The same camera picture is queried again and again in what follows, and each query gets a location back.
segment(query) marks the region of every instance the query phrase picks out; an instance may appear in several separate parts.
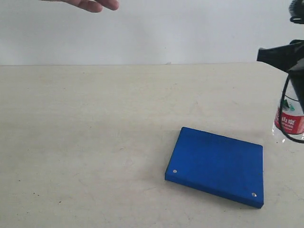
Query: white wall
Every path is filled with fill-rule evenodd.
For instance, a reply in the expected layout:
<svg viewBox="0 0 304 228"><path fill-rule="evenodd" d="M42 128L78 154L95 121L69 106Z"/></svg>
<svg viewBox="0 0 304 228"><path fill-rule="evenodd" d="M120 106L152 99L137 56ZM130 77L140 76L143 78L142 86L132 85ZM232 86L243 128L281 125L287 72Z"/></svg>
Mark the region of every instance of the white wall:
<svg viewBox="0 0 304 228"><path fill-rule="evenodd" d="M64 3L0 1L0 65L253 62L304 38L291 0L121 0L91 14Z"/></svg>

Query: table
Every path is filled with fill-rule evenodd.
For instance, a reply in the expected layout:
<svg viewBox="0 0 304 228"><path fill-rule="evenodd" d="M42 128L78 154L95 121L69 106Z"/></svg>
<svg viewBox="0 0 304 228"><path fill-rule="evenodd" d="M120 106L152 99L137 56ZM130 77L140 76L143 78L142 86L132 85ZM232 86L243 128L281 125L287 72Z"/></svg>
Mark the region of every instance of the table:
<svg viewBox="0 0 304 228"><path fill-rule="evenodd" d="M0 227L302 227L304 150L262 63L1 66ZM182 126L264 146L254 209L164 180Z"/></svg>

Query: plastic bottle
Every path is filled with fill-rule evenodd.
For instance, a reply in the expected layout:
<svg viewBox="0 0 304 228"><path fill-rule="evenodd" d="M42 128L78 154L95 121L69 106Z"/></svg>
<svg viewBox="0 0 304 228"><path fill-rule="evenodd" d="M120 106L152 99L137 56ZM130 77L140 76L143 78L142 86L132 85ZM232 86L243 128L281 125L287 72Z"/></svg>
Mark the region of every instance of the plastic bottle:
<svg viewBox="0 0 304 228"><path fill-rule="evenodd" d="M280 102L275 115L275 121L272 127L272 134L279 142L284 143L286 140L289 139L287 139L280 130L279 108ZM284 98L282 125L286 133L288 133L293 138L300 140L304 139L304 113L291 83L289 83L287 87L287 91Z"/></svg>

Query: hand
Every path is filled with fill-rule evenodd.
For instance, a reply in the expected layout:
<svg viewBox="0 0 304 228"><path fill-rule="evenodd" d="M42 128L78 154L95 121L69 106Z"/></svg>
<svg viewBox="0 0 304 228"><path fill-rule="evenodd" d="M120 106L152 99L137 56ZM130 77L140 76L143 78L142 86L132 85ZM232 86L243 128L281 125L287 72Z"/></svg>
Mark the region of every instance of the hand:
<svg viewBox="0 0 304 228"><path fill-rule="evenodd" d="M103 7L110 10L117 10L119 3L117 0L46 0L46 1L62 1L73 6L77 6L81 9L92 13L99 13L102 11Z"/></svg>

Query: blue box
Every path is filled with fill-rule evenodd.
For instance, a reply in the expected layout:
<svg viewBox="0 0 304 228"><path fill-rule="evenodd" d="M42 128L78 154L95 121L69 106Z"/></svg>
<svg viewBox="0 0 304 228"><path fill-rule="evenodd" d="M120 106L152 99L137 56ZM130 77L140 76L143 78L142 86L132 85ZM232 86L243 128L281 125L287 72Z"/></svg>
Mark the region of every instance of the blue box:
<svg viewBox="0 0 304 228"><path fill-rule="evenodd" d="M182 127L165 180L262 208L263 147Z"/></svg>

